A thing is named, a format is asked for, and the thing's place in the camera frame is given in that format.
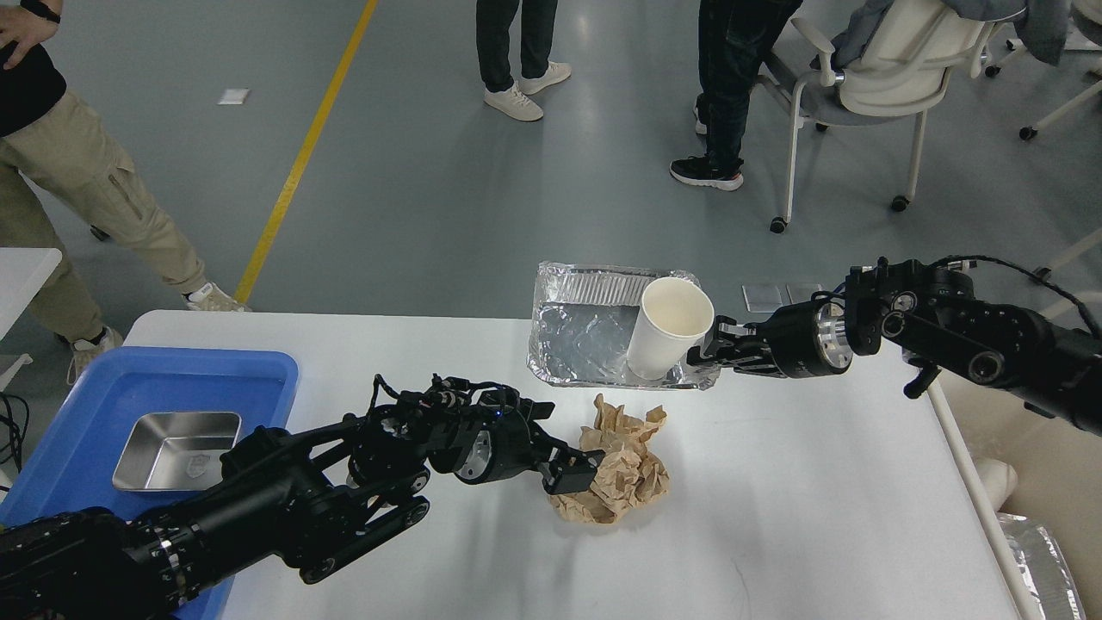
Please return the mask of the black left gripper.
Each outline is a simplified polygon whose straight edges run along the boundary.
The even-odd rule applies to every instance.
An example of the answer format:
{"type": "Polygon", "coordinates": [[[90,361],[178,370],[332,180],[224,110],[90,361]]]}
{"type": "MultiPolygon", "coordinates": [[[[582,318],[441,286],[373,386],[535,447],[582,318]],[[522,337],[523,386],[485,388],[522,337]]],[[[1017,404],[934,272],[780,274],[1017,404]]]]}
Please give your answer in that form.
{"type": "Polygon", "coordinates": [[[458,435],[460,459],[454,475],[466,485],[503,481],[534,471],[547,494],[583,492],[593,483],[606,452],[581,450],[555,438],[539,424],[555,404],[520,400],[519,412],[477,421],[458,435]]]}

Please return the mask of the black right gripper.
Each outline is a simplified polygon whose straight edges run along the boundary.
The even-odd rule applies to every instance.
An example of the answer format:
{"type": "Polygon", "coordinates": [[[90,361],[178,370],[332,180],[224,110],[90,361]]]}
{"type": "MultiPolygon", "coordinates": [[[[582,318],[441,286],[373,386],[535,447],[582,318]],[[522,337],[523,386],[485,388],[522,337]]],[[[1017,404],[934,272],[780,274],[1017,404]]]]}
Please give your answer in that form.
{"type": "Polygon", "coordinates": [[[844,307],[835,301],[804,301],[776,311],[768,320],[741,323],[716,315],[711,352],[700,346],[687,353],[693,368],[731,369],[736,374],[790,378],[839,376],[850,368],[851,350],[844,307]]]}

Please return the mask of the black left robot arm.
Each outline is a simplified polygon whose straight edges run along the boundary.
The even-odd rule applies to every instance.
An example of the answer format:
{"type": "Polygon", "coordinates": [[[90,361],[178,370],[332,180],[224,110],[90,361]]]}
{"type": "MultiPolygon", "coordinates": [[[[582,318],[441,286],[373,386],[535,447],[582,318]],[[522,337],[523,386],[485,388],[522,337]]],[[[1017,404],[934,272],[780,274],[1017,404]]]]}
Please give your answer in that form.
{"type": "Polygon", "coordinates": [[[276,555],[307,584],[418,524],[430,474],[467,485],[542,475],[548,494],[594,481],[601,449],[540,427],[554,410],[512,387],[434,376],[365,415],[291,433],[260,426],[222,456],[220,483],[134,519],[102,507],[3,533],[4,619],[172,619],[181,605],[276,555]]]}

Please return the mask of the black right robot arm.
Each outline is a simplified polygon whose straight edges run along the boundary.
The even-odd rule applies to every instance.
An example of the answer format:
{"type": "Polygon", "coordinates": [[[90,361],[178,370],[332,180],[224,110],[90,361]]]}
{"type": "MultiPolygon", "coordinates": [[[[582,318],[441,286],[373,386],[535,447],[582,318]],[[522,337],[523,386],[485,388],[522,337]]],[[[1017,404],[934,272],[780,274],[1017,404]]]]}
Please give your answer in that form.
{"type": "Polygon", "coordinates": [[[1031,412],[1101,431],[1099,325],[1073,295],[1066,300],[1085,326],[1067,329],[1042,314],[976,300],[972,280],[953,264],[885,257],[853,267],[842,286],[745,323],[716,315],[687,363],[730,368],[747,376],[808,378],[846,372],[853,357],[874,356],[882,341],[898,344],[919,374],[904,387],[920,398],[940,370],[1022,398],[1031,412]]]}

